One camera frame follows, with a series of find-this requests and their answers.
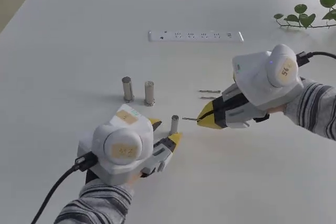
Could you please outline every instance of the gray striped sweater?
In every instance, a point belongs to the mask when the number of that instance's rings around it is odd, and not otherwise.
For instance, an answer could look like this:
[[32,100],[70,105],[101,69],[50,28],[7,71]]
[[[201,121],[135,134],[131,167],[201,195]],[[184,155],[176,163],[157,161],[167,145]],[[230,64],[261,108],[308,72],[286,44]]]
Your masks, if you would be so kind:
[[[304,91],[288,103],[285,115],[296,125],[335,140],[336,89],[303,80]],[[100,179],[87,183],[66,205],[55,224],[120,224],[128,213],[133,191],[127,185],[107,186]]]

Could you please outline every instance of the green leaf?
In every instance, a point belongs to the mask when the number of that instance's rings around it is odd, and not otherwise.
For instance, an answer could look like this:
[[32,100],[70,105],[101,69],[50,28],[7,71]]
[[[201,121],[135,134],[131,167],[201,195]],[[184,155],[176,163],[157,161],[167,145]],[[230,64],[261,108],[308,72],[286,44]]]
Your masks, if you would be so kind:
[[299,18],[295,16],[294,14],[290,14],[287,16],[287,18],[284,18],[285,21],[291,21],[291,22],[299,22]]
[[299,4],[299,5],[294,7],[294,10],[295,10],[296,13],[302,14],[307,10],[307,6],[304,5],[304,4]]
[[283,14],[278,13],[276,15],[273,16],[275,19],[281,19],[283,17]]
[[304,28],[307,28],[310,26],[316,18],[316,14],[312,14],[310,16],[307,16],[306,14],[300,15],[300,22],[304,26]]
[[336,10],[331,10],[328,12],[322,19],[327,19],[327,20],[336,20]]
[[320,3],[325,8],[331,8],[336,4],[336,0],[320,0]]

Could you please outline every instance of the metal peg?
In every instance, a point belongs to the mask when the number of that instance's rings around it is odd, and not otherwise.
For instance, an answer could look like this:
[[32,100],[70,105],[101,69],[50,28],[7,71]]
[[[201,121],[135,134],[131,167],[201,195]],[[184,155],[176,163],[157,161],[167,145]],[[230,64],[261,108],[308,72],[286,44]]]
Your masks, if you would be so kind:
[[201,93],[212,93],[212,94],[220,94],[220,90],[199,90]]
[[146,81],[145,82],[145,105],[153,106],[155,103],[154,99],[154,82]]
[[217,97],[200,97],[200,99],[203,99],[203,100],[214,100],[216,98]]
[[179,117],[178,117],[178,115],[173,115],[172,116],[172,125],[171,125],[171,127],[170,127],[170,135],[173,135],[173,134],[175,134],[175,133],[177,133],[177,128],[178,128],[178,121],[179,120]]
[[122,86],[124,89],[124,100],[125,102],[133,102],[134,101],[134,95],[133,95],[133,89],[132,89],[132,82],[131,78],[126,76],[121,79]]
[[182,120],[198,121],[196,118],[182,118]]

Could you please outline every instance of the black cable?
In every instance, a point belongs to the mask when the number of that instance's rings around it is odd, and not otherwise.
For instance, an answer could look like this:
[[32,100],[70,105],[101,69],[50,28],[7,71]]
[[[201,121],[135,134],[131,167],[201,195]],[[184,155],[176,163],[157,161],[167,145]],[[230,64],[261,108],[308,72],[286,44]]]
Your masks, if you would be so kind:
[[52,197],[52,195],[54,194],[54,192],[56,191],[57,187],[73,172],[75,172],[75,166],[73,166],[72,168],[68,169],[58,180],[57,182],[54,184],[54,186],[51,188],[51,190],[49,191],[47,197],[45,198],[45,200],[43,201],[40,209],[37,211],[37,214],[35,215],[33,221],[31,224],[35,224],[38,220],[38,218],[40,218],[43,210],[46,208],[48,202],[50,201],[50,198]]
[[329,52],[311,52],[311,57],[313,57],[314,55],[324,55],[324,56],[328,56],[328,57],[336,60],[336,55],[331,54]]
[[86,171],[87,169],[90,169],[91,167],[93,167],[96,163],[98,162],[98,158],[97,156],[95,156],[95,154],[93,152],[88,152],[85,153],[83,156],[80,156],[78,158],[76,158],[75,160],[75,164],[68,169],[58,180],[57,182],[54,184],[54,186],[51,188],[51,190],[49,191],[49,193],[47,194],[47,197],[45,198],[45,200],[43,201],[40,209],[37,211],[37,214],[35,215],[33,221],[31,224],[35,224],[37,222],[37,220],[40,218],[43,210],[46,208],[48,202],[50,201],[52,195],[54,194],[54,192],[56,191],[57,187],[73,172],[77,171],[77,170],[81,170],[82,172]]
[[329,52],[301,52],[296,55],[296,61],[298,63],[298,66],[301,67],[307,63],[309,63],[309,59],[315,55],[323,55],[323,56],[328,56],[330,58],[333,58],[336,60],[336,55],[331,54]]

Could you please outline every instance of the white power strip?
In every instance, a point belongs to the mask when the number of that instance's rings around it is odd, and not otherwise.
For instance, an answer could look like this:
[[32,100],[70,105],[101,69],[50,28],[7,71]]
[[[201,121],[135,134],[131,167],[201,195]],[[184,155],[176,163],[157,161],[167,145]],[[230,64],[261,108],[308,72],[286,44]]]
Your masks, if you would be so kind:
[[150,31],[149,41],[243,42],[239,31]]

